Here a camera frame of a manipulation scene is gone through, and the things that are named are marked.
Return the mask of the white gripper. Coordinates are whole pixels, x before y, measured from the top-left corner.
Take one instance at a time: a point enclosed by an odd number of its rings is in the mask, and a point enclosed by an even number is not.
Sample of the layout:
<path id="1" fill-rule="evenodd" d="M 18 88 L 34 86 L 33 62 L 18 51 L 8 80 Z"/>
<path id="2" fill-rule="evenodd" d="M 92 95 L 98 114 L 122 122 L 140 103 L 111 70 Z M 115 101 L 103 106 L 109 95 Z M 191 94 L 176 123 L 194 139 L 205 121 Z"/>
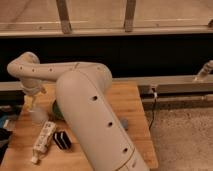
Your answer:
<path id="1" fill-rule="evenodd" d="M 42 85 L 39 85 L 37 87 L 29 88 L 24 85 L 21 85 L 22 91 L 27 95 L 25 98 L 25 103 L 28 109 L 32 109 L 35 106 L 35 101 L 38 93 L 46 93 L 45 88 Z"/>

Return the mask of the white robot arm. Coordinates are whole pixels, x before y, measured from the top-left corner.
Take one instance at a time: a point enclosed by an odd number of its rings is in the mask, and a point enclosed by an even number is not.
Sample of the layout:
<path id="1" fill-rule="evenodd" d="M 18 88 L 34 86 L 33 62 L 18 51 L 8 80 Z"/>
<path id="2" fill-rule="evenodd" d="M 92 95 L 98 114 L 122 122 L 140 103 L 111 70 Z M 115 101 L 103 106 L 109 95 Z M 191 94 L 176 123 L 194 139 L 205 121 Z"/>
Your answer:
<path id="1" fill-rule="evenodd" d="M 93 171 L 150 171 L 105 98 L 112 84 L 109 68 L 94 62 L 41 63 L 25 52 L 7 72 L 34 95 L 43 81 L 55 83 L 58 107 Z"/>

